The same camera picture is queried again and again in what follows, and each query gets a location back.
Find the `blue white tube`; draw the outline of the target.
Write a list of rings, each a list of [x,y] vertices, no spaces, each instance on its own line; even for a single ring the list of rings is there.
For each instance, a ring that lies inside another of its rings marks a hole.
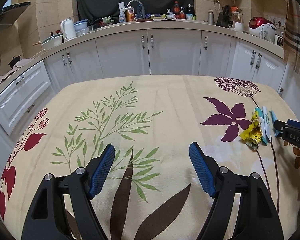
[[[262,112],[263,112],[263,118],[264,118],[266,137],[269,140],[269,142],[272,142],[271,131],[270,131],[270,118],[269,118],[269,113],[268,113],[266,106],[262,107]]]

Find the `yellow wrapper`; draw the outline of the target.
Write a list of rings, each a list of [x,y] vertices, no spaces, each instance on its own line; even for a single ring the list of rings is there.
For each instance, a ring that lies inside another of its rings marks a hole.
[[[258,149],[261,142],[262,133],[259,125],[258,114],[255,111],[251,119],[251,124],[239,135],[239,137],[251,149]]]

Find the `white teal tube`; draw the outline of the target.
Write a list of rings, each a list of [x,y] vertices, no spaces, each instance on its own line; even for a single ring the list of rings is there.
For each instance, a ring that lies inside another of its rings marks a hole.
[[[263,112],[258,107],[255,108],[255,112],[258,114],[259,125],[260,125],[261,133],[262,133],[261,140],[262,140],[263,144],[267,146],[268,141],[267,141],[267,136],[266,136],[266,126],[265,126],[265,122],[264,122],[264,118],[263,118]]]

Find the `plaid beige scarf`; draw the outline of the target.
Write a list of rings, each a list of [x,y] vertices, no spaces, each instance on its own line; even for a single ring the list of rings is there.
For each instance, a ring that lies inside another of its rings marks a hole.
[[[286,26],[283,37],[284,60],[300,75],[300,4],[287,1]]]

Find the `red white rice cooker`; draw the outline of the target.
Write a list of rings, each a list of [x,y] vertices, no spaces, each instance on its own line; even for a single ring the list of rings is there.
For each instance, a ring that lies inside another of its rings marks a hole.
[[[248,27],[250,35],[275,43],[277,27],[273,22],[263,17],[253,17],[249,21]]]

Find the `floral beige tablecloth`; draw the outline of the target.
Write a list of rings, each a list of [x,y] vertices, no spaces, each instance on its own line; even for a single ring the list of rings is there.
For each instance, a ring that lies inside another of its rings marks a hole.
[[[245,176],[260,174],[285,238],[297,228],[300,151],[280,139],[256,150],[241,133],[256,108],[295,114],[271,87],[204,76],[118,77],[75,83],[39,107],[13,143],[0,180],[0,219],[21,238],[43,176],[85,167],[108,144],[115,159],[94,211],[109,239],[195,239],[212,198],[200,185],[189,145]]]

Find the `white blender jug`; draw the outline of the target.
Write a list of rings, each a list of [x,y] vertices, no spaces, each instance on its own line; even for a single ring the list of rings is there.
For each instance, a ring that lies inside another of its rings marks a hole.
[[[230,8],[230,21],[229,27],[234,29],[235,31],[243,32],[244,24],[243,24],[243,14],[241,9],[238,7]]]

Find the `black knife block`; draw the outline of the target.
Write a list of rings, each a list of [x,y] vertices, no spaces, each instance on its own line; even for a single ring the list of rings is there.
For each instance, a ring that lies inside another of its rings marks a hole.
[[[222,7],[223,11],[219,13],[217,19],[217,26],[229,28],[229,21],[230,21],[230,6],[225,5]]]

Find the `steel thermos bottle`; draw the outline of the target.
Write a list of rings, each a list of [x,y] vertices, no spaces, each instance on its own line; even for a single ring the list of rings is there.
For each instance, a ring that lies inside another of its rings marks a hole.
[[[213,10],[209,9],[208,10],[208,24],[213,25],[213,18],[214,18]]]

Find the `white lower cabinets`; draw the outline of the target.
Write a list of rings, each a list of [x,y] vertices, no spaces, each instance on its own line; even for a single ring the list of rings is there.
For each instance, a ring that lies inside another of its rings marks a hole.
[[[47,51],[0,85],[0,174],[15,138],[64,87],[150,74],[229,76],[269,85],[300,120],[300,75],[277,45],[233,30],[96,31]]]

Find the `dark sauce bottle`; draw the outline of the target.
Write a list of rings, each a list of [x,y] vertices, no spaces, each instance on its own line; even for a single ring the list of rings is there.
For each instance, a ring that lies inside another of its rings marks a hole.
[[[180,7],[178,1],[175,1],[174,3],[173,13],[176,19],[180,19]]]

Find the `white pot with lid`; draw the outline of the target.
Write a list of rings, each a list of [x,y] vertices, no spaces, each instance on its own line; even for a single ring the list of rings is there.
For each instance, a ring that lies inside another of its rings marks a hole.
[[[62,44],[62,39],[63,39],[62,33],[52,35],[52,36],[46,38],[44,41],[42,41],[42,43],[41,43],[42,48],[45,51],[48,51],[48,50]]]

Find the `orange dish soap bottle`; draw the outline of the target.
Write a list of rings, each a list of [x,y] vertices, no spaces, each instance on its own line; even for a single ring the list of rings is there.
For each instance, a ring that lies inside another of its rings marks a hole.
[[[127,7],[126,8],[126,21],[132,22],[135,20],[135,14],[134,14],[134,8],[133,7]]]

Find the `chrome sink faucet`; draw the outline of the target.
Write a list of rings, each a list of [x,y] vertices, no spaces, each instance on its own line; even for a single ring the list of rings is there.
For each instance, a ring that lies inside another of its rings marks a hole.
[[[145,20],[145,9],[143,6],[143,3],[140,0],[131,0],[126,5],[127,7],[133,7],[134,8],[134,14],[135,14],[135,20],[134,21],[141,21]]]

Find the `white electric kettle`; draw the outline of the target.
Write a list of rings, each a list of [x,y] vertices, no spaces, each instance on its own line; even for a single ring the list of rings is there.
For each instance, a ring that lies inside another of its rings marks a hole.
[[[75,26],[71,18],[64,19],[60,23],[60,28],[65,42],[70,41],[73,38],[76,38]]]

